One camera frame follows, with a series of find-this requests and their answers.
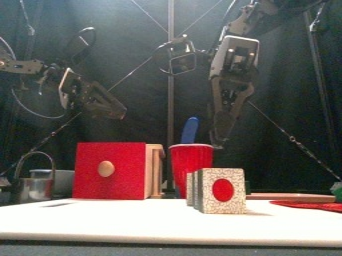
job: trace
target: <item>black curtain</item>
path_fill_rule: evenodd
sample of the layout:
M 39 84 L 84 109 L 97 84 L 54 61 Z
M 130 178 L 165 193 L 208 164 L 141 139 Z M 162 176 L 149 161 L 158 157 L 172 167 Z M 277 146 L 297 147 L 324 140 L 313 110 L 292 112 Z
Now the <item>black curtain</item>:
M 239 1 L 237 7 L 245 2 L 249 1 Z M 212 46 L 229 3 L 174 1 L 174 35 L 185 33 L 196 49 L 206 50 Z M 33 78 L 23 76 L 19 80 L 17 75 L 0 73 L 1 170 L 6 170 L 46 137 L 48 142 L 39 150 L 52 155 L 58 169 L 73 169 L 80 141 L 142 141 L 161 144 L 166 152 L 166 75 L 158 71 L 157 64 L 146 60 L 157 46 L 166 42 L 168 1 L 31 0 L 23 1 L 23 4 L 27 21 L 35 24 L 33 39 L 27 35 L 19 2 L 0 0 L 0 36 L 11 46 L 15 58 L 23 60 L 29 55 L 30 59 L 48 64 L 58 62 L 68 57 L 64 47 L 74 33 L 85 27 L 94 27 L 97 41 L 90 55 L 72 69 L 110 89 L 128 112 L 122 120 L 92 119 L 81 114 L 54 136 L 52 132 L 68 122 L 70 113 L 56 119 L 37 117 L 17 105 L 10 88 L 22 86 L 23 81 L 27 90 L 15 90 L 19 101 L 34 112 L 53 117 L 62 114 L 57 106 L 56 88 L 43 88 L 39 96 Z M 342 114 L 340 10 L 340 1 L 328 1 L 317 31 L 337 141 Z M 342 175 L 328 147 L 303 16 L 288 20 L 257 39 L 259 81 L 248 101 L 277 127 L 245 103 L 225 148 L 214 152 L 214 166 L 243 168 L 253 191 L 327 193 L 335 178 L 297 149 L 287 136 L 293 136 L 316 158 Z M 200 120 L 196 142 L 209 143 L 208 92 L 206 65 L 197 65 L 193 72 L 174 77 L 174 143 L 180 141 L 181 128 L 190 116 Z M 34 159 L 26 164 L 26 169 L 45 168 L 45 165 L 45 160 Z

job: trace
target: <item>wooden box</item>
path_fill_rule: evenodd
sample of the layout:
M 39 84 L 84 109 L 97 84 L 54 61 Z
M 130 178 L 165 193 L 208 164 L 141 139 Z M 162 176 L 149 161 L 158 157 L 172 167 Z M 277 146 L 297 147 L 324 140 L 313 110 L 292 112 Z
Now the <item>wooden box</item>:
M 78 143 L 72 197 L 137 200 L 160 197 L 161 158 L 158 144 Z

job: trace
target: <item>white table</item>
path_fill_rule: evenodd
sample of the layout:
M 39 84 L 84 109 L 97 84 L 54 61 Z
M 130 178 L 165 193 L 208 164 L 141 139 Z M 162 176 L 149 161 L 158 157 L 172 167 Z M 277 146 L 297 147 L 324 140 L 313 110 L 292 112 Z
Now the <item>white table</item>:
M 247 200 L 244 215 L 202 214 L 181 199 L 62 199 L 0 216 L 1 240 L 342 248 L 342 214 L 263 200 Z

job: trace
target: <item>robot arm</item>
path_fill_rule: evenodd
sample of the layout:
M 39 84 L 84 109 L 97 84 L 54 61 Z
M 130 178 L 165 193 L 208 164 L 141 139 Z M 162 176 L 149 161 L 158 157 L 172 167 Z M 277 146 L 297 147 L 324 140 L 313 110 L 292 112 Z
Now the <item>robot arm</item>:
M 272 30 L 291 17 L 325 1 L 252 0 L 241 7 L 237 19 L 224 21 L 209 69 L 209 138 L 214 148 L 223 148 L 245 98 L 253 93 L 259 42 L 251 37 Z
M 257 40 L 225 36 L 210 63 L 212 146 L 220 148 L 228 138 L 245 98 L 253 93 Z
M 57 85 L 58 82 L 56 81 L 61 80 L 58 94 L 60 103 L 64 109 L 81 108 L 93 117 L 101 116 L 110 119 L 122 119 L 125 115 L 125 107 L 97 82 L 86 82 L 80 75 L 72 72 L 69 68 L 65 69 L 57 65 L 46 66 L 43 65 L 42 61 L 38 60 L 14 60 L 13 56 L 10 56 L 1 45 L 0 71 L 14 74 L 37 75 L 39 77 L 37 80 L 39 86 L 46 83 Z

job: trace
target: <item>small metal bucket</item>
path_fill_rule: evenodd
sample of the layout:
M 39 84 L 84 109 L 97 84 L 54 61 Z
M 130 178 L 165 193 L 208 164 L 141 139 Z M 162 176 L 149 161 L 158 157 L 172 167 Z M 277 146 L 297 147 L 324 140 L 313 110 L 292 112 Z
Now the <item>small metal bucket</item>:
M 21 167 L 25 160 L 35 154 L 46 156 L 50 162 L 52 176 L 50 178 L 19 178 Z M 26 153 L 17 163 L 11 191 L 10 191 L 10 203 L 23 204 L 31 202 L 41 202 L 52 199 L 53 195 L 53 183 L 54 183 L 56 166 L 54 161 L 48 154 L 39 151 Z

